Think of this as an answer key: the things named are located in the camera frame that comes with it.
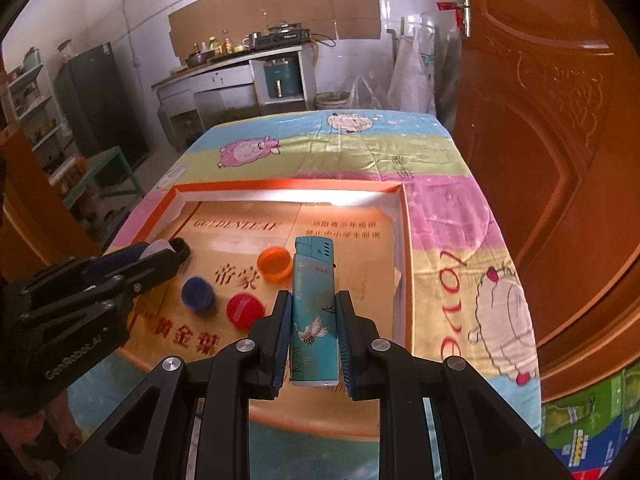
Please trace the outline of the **black refrigerator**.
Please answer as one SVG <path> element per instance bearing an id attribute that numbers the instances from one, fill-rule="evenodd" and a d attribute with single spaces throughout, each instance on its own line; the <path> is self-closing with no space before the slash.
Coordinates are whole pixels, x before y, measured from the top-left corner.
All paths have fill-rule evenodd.
<path id="1" fill-rule="evenodd" d="M 130 166 L 145 159 L 149 147 L 108 42 L 67 61 L 54 90 L 81 154 L 91 157 L 118 146 Z"/>

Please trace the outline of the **white kitchen counter cabinet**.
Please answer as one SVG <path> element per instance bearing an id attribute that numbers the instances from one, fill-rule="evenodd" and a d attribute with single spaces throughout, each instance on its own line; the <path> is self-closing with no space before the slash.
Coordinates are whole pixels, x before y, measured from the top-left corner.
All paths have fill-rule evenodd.
<path id="1" fill-rule="evenodd" d="M 267 77 L 270 67 L 284 62 L 293 66 L 292 94 L 285 94 L 280 82 Z M 183 152 L 216 125 L 312 110 L 316 63 L 317 47 L 307 42 L 218 60 L 154 84 L 160 102 L 157 116 L 169 144 Z"/>

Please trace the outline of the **white plastic bag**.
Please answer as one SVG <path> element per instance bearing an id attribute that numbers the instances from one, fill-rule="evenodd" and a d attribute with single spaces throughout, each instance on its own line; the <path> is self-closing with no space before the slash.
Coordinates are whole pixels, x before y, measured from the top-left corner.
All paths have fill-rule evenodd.
<path id="1" fill-rule="evenodd" d="M 397 110 L 436 114 L 435 34 L 433 26 L 413 24 L 411 36 L 396 39 L 397 55 L 386 92 L 361 76 L 352 83 L 348 110 Z"/>

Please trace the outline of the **green metal stool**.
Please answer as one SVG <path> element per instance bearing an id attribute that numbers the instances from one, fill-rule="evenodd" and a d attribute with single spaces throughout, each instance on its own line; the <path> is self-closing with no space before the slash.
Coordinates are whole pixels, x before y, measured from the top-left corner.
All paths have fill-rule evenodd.
<path id="1" fill-rule="evenodd" d="M 137 196 L 143 198 L 145 192 L 130 167 L 119 146 L 109 148 L 86 160 L 87 170 L 79 182 L 71 188 L 62 199 L 67 210 L 71 210 L 89 188 L 93 185 L 105 185 L 106 191 L 100 194 L 103 198 L 118 196 Z"/>

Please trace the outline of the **white QR bottle cap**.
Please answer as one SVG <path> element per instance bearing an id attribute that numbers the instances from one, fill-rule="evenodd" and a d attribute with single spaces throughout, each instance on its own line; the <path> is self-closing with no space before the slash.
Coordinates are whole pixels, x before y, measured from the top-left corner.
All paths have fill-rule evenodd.
<path id="1" fill-rule="evenodd" d="M 144 248 L 144 251 L 140 255 L 139 259 L 142 260 L 144 258 L 151 257 L 152 255 L 158 254 L 163 250 L 170 250 L 171 252 L 175 251 L 168 240 L 154 240 L 154 242 L 150 243 Z"/>

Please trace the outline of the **red carton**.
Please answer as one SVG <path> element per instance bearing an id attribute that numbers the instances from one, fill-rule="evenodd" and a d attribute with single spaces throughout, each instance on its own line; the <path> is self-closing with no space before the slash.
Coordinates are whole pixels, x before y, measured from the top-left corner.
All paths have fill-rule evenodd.
<path id="1" fill-rule="evenodd" d="M 605 473 L 606 467 L 601 467 L 583 471 L 574 471 L 572 476 L 575 480 L 601 480 Z"/>

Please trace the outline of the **brown wooden door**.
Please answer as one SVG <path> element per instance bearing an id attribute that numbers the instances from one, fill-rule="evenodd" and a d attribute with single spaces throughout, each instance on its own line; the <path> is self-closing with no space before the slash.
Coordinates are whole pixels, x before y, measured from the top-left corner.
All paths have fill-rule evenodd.
<path id="1" fill-rule="evenodd" d="M 604 0 L 470 0 L 454 140 L 533 318 L 544 400 L 639 356 L 639 55 Z"/>

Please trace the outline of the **teal crane lighter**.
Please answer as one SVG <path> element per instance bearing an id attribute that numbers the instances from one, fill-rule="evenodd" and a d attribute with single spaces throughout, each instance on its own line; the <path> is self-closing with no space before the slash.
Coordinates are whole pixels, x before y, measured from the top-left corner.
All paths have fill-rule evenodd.
<path id="1" fill-rule="evenodd" d="M 293 259 L 290 382 L 331 388 L 340 382 L 333 242 L 299 236 Z"/>

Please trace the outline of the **blue bottle cap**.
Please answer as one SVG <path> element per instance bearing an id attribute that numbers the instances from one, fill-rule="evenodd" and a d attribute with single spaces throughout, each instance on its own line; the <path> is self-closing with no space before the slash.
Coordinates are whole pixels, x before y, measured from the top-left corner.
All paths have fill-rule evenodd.
<path id="1" fill-rule="evenodd" d="M 181 301 L 191 311 L 207 310 L 215 302 L 213 286 L 200 276 L 192 276 L 182 285 Z"/>

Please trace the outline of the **cardboard wall panels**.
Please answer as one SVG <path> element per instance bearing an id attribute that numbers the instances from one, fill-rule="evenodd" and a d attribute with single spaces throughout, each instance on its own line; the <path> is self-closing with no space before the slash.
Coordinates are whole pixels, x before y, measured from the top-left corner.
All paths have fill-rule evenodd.
<path id="1" fill-rule="evenodd" d="M 169 15 L 169 38 L 175 56 L 185 60 L 209 38 L 221 42 L 228 35 L 239 44 L 284 23 L 331 39 L 378 39 L 380 0 L 196 0 Z"/>

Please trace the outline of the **colourful cartoon sheep tablecloth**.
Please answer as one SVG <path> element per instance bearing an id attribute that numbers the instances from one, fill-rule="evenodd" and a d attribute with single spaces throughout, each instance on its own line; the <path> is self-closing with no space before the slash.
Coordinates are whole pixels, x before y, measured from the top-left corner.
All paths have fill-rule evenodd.
<path id="1" fill-rule="evenodd" d="M 399 181 L 414 263 L 413 349 L 476 366 L 533 430 L 542 423 L 536 347 L 496 358 L 532 318 L 498 223 L 447 130 L 431 115 L 308 112 L 209 129 L 157 182 L 116 236 L 128 243 L 175 184 L 275 178 Z"/>

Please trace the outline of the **black gas stove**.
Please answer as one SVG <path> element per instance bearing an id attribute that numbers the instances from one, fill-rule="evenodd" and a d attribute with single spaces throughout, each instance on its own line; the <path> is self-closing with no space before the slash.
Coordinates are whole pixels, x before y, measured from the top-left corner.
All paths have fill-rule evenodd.
<path id="1" fill-rule="evenodd" d="M 254 40 L 255 51 L 298 46 L 311 40 L 311 31 L 302 24 L 283 23 L 260 32 Z"/>

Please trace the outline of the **dark orange bottle cap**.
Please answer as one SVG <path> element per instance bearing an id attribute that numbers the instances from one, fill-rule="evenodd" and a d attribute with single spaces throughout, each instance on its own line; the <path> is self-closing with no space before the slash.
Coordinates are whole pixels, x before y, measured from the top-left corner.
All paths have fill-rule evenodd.
<path id="1" fill-rule="evenodd" d="M 292 275 L 293 257 L 285 247 L 269 246 L 258 255 L 257 267 L 266 281 L 281 283 Z"/>

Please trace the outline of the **metal wok pan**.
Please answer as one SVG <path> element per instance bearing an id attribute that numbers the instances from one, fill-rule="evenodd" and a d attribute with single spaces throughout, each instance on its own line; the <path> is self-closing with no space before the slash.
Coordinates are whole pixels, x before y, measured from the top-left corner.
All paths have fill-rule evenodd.
<path id="1" fill-rule="evenodd" d="M 198 67 L 209 63 L 216 56 L 216 51 L 194 52 L 186 58 L 186 66 Z"/>

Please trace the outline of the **red bottle cap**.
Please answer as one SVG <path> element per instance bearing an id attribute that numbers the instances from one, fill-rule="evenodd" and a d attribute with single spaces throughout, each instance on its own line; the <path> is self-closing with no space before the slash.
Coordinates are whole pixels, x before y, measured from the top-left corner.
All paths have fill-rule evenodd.
<path id="1" fill-rule="evenodd" d="M 237 330 L 248 332 L 265 315 L 265 307 L 253 295 L 241 292 L 231 297 L 226 307 L 228 320 Z"/>

